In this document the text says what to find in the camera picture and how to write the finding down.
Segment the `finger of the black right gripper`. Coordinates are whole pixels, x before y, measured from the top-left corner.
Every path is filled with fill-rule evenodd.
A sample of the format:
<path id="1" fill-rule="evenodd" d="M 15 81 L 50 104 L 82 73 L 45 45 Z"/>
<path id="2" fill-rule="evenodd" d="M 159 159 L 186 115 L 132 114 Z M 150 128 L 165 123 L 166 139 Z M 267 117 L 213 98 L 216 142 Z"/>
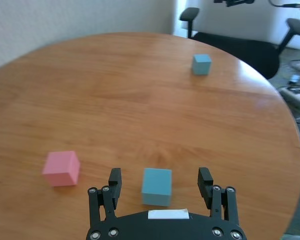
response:
<path id="1" fill-rule="evenodd" d="M 233 7 L 241 4 L 253 4 L 254 0 L 214 0 L 215 4 L 225 3 L 226 7 Z"/>

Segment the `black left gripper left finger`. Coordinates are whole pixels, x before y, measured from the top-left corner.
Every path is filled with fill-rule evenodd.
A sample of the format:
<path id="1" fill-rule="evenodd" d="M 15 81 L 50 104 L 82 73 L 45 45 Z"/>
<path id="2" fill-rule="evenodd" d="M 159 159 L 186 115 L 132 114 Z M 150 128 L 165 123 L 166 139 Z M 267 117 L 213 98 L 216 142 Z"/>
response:
<path id="1" fill-rule="evenodd" d="M 117 209 L 118 200 L 122 187 L 122 172 L 120 168 L 112 168 L 108 185 L 101 189 L 91 187 L 87 190 L 89 201 L 89 223 L 91 227 L 96 227 L 101 223 L 100 207 L 103 206 L 105 211 L 105 220 L 111 221 L 116 219 L 115 210 Z"/>

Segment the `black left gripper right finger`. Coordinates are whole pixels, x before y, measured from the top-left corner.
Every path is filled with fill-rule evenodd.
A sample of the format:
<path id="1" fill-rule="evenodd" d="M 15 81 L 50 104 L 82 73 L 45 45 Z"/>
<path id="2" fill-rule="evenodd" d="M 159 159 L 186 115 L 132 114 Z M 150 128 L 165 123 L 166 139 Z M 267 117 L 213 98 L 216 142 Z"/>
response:
<path id="1" fill-rule="evenodd" d="M 232 186 L 222 188 L 214 184 L 213 177 L 207 167 L 198 169 L 197 185 L 210 210 L 210 217 L 239 224 L 236 189 Z"/>

